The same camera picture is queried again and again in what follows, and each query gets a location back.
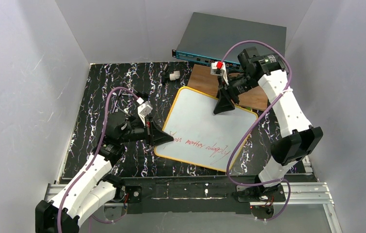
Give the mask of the yellow-framed whiteboard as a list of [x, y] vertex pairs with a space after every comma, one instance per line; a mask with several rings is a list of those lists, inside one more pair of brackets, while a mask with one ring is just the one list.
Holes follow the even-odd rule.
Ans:
[[258, 116], [238, 106], [215, 115], [216, 103], [215, 97], [180, 88], [162, 129], [174, 140], [156, 146], [155, 155], [225, 172], [231, 154], [240, 154], [237, 144], [245, 144], [243, 136]]

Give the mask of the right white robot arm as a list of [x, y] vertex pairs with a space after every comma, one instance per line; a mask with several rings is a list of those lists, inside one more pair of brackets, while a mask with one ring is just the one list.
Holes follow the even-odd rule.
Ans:
[[255, 47], [244, 49], [239, 55], [240, 74], [229, 78], [223, 61], [212, 62], [210, 73], [218, 77], [218, 101], [215, 115], [233, 111], [239, 95], [261, 87], [277, 117], [281, 138], [272, 143], [271, 157], [259, 173], [253, 186], [267, 189], [281, 183], [287, 171], [309, 155], [323, 137], [321, 127], [314, 127], [302, 112], [289, 81], [291, 71], [277, 53], [260, 55]]

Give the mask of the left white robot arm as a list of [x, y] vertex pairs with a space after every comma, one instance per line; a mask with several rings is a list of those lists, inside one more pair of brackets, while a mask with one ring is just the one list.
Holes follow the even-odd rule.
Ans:
[[110, 171], [126, 152], [125, 144], [145, 141], [150, 147], [172, 142], [152, 116], [128, 116], [120, 122], [105, 113], [98, 145], [75, 177], [49, 201], [35, 208], [35, 232], [77, 233], [97, 209], [115, 198], [123, 180]]

